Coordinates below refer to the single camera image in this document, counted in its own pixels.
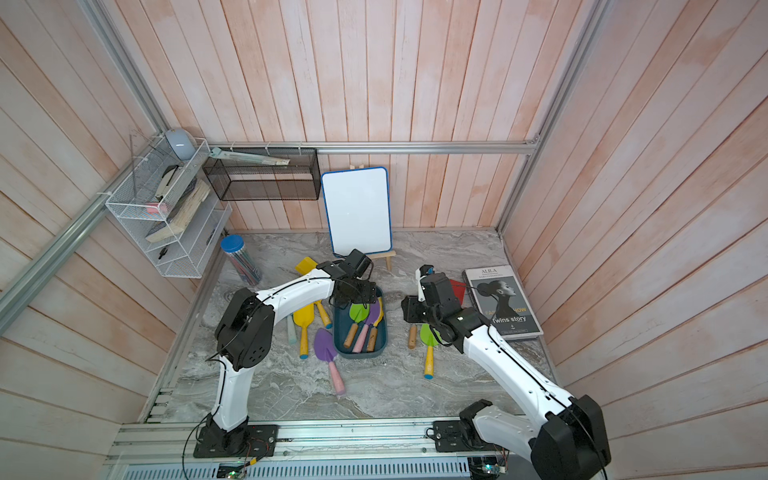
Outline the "green trowel wooden handle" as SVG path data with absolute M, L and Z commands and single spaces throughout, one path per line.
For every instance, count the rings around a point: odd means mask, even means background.
M 359 325 L 365 321 L 370 313 L 370 306 L 368 304 L 353 303 L 349 308 L 349 317 L 352 324 L 349 328 L 347 336 L 344 341 L 344 347 L 350 349 L 355 342 Z

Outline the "purple trowel pink handle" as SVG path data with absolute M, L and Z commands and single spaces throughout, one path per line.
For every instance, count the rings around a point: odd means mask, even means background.
M 362 352 L 363 347 L 367 341 L 368 332 L 373 324 L 380 318 L 381 313 L 381 298 L 378 298 L 376 302 L 370 306 L 368 317 L 365 320 L 362 330 L 360 331 L 360 334 L 358 335 L 355 345 L 352 349 L 353 353 Z

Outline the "yellow shovel wooden handle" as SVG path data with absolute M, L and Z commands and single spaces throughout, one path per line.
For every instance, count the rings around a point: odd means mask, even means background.
M 366 351 L 368 353 L 372 353 L 375 350 L 378 338 L 378 325 L 381 323 L 383 315 L 383 300 L 381 297 L 378 297 L 376 303 L 371 308 L 368 318 L 368 324 L 370 325 L 368 341 L 366 344 Z

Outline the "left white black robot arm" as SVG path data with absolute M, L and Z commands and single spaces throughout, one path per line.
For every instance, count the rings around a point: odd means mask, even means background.
M 256 366 L 271 349 L 274 326 L 325 299 L 344 306 L 373 303 L 376 285 L 366 276 L 371 267 L 371 259 L 354 249 L 282 285 L 258 291 L 243 288 L 234 294 L 215 330 L 211 359 L 220 367 L 218 392 L 211 413 L 197 428 L 195 458 L 273 454 L 268 437 L 249 425 L 248 396 Z

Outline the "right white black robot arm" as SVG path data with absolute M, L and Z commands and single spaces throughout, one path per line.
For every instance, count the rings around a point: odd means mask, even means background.
M 439 344 L 483 367 L 522 409 L 520 416 L 485 404 L 469 412 L 471 433 L 527 459 L 542 479 L 598 479 L 611 462 L 601 407 L 551 382 L 507 343 L 492 322 L 462 307 L 448 277 L 431 265 L 416 270 L 417 292 L 401 306 Z

